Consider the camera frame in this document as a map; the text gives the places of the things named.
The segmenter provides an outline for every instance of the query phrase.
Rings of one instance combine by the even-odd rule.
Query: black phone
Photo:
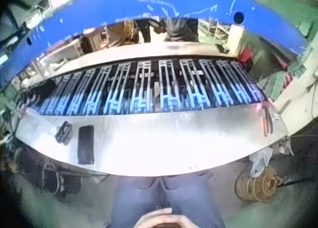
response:
[[[87,125],[79,128],[78,140],[79,164],[94,164],[94,126]]]

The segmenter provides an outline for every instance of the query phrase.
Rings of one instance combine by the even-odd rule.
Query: metal frame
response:
[[[4,88],[49,47],[82,33],[86,28],[149,16],[212,18],[232,24],[235,23],[236,12],[244,14],[242,25],[251,33],[274,41],[298,55],[305,50],[307,43],[300,32],[255,0],[74,0],[22,40],[0,71],[0,87]]]

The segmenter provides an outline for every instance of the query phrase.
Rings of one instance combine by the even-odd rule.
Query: stainless steel table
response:
[[[74,166],[130,176],[199,171],[229,163],[287,135],[270,108],[273,133],[264,136],[261,104],[200,111],[114,116],[45,116],[55,126],[67,120],[73,136],[67,146],[46,134],[36,119],[21,119],[16,136],[40,153]],[[78,165],[78,128],[94,125],[93,165]]]

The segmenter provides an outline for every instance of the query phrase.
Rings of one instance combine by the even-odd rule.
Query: floor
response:
[[[272,165],[286,171],[290,159],[280,157]],[[306,209],[312,207],[310,200],[316,188],[313,183],[281,188],[267,204],[246,204],[239,200],[234,193],[235,179],[248,166],[246,162],[236,161],[213,169],[211,192],[228,228],[292,227],[310,214]],[[115,176],[109,176],[96,184],[91,178],[83,179],[79,194],[69,195],[61,202],[35,189],[24,177],[16,177],[17,186],[22,189],[22,210],[34,227],[41,228],[101,228],[110,221],[115,180]]]

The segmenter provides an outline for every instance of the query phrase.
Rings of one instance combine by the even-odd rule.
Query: person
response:
[[[199,42],[198,19],[167,17],[160,20],[161,27],[154,28],[157,34],[167,33],[166,42]]]
[[[105,26],[107,44],[106,48],[138,43],[135,39],[136,28],[131,20],[117,22]]]
[[[151,42],[151,36],[150,36],[150,26],[148,23],[147,18],[141,18],[136,19],[136,24],[141,32],[141,35],[144,38],[144,43],[150,43]]]
[[[118,176],[110,227],[175,224],[182,228],[224,228],[208,184],[211,177],[210,171],[165,177]]]

